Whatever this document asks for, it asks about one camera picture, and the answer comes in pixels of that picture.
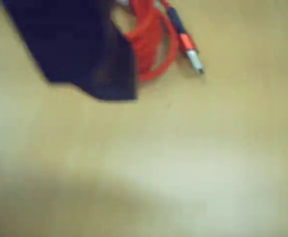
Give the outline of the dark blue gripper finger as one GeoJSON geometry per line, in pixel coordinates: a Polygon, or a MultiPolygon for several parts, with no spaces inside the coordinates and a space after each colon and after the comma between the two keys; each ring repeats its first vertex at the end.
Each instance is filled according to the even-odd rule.
{"type": "Polygon", "coordinates": [[[4,0],[35,62],[53,83],[104,101],[137,97],[136,59],[112,20],[112,0],[4,0]]]}

